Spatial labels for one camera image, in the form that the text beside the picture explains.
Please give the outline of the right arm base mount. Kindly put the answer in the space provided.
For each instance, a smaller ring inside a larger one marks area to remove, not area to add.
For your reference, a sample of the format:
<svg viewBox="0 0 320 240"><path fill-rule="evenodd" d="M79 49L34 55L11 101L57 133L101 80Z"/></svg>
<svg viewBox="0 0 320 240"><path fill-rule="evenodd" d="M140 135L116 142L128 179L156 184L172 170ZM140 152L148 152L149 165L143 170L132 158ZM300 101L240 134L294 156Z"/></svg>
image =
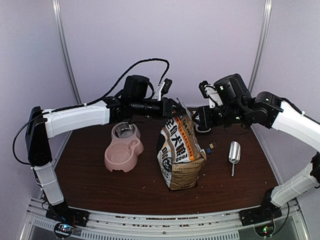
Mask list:
<svg viewBox="0 0 320 240"><path fill-rule="evenodd" d="M239 212L242 226L255 225L255 233L263 238L271 237L276 233L275 219L283 215L281 208L271 203L272 190L273 188L270 188L265 192L260 206Z"/></svg>

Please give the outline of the dog food bag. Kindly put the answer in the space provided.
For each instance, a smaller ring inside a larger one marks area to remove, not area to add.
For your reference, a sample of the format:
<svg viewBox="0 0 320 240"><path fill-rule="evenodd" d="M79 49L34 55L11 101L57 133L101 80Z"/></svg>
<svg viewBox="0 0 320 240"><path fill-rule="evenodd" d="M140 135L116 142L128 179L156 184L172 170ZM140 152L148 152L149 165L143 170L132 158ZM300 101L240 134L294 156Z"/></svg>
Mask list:
<svg viewBox="0 0 320 240"><path fill-rule="evenodd" d="M193 113L178 99L184 113L170 118L157 140L157 161L170 191L195 187L200 171L207 160L195 134Z"/></svg>

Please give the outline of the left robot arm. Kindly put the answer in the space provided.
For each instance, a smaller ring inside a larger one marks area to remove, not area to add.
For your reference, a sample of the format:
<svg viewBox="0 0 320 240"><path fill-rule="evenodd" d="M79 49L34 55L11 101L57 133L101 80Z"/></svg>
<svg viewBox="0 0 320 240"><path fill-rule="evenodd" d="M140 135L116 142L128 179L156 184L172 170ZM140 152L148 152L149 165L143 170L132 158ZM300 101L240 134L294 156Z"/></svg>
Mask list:
<svg viewBox="0 0 320 240"><path fill-rule="evenodd" d="M147 97L150 80L141 75L131 75L125 80L123 89L114 96L103 96L91 103L42 110L37 106L31 110L25 133L27 159L53 206L52 213L61 222L72 218L54 168L49 139L58 135L97 125L120 123L132 116L153 119L171 119L185 112L182 105L165 97L172 81L165 79L155 92Z"/></svg>

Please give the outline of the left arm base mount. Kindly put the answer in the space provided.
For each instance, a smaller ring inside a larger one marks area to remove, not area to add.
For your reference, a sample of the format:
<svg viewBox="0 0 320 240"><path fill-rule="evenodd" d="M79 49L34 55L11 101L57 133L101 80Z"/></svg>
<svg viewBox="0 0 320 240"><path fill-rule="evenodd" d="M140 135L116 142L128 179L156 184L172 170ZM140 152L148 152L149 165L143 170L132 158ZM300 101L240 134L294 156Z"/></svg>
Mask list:
<svg viewBox="0 0 320 240"><path fill-rule="evenodd" d="M53 233L59 239L69 238L77 227L86 227L90 213L86 210L69 207L66 201L57 205L48 202L45 217L57 221Z"/></svg>

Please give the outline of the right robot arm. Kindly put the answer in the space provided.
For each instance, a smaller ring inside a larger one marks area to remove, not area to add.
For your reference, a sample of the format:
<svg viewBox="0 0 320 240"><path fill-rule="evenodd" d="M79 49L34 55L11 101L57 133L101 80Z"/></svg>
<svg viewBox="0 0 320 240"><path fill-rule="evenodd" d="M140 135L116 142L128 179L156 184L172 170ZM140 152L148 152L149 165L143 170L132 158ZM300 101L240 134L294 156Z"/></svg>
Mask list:
<svg viewBox="0 0 320 240"><path fill-rule="evenodd" d="M268 220L276 209L302 195L311 188L320 186L320 123L286 98L268 91L252 97L242 77L228 75L214 84L206 80L199 84L199 90L209 104L200 106L193 121L202 129L230 127L241 124L249 128L260 124L268 129L284 132L304 142L317 152L310 163L285 183L268 190L256 210L259 220Z"/></svg>

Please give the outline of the pink double pet bowl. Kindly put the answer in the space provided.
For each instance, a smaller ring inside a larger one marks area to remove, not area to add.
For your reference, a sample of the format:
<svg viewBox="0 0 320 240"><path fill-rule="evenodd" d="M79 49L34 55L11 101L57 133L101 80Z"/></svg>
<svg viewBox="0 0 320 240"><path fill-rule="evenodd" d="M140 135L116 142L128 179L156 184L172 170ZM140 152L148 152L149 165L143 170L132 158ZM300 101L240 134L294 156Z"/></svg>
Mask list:
<svg viewBox="0 0 320 240"><path fill-rule="evenodd" d="M127 173L137 165L138 157L144 151L141 133L135 125L135 132L131 137L117 138L114 134L115 126L111 130L111 143L104 153L104 164L110 172L123 171Z"/></svg>

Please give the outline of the yellow binder clip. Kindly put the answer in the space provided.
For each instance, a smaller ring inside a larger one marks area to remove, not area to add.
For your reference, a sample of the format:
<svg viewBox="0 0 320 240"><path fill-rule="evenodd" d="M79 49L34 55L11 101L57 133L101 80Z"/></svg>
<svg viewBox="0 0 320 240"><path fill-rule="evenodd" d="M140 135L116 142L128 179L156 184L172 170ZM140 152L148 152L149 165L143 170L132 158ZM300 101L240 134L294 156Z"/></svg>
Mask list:
<svg viewBox="0 0 320 240"><path fill-rule="evenodd" d="M216 146L216 143L215 143L215 142L209 144L209 148L210 148L210 149L215 149L216 147L217 147L217 146Z"/></svg>

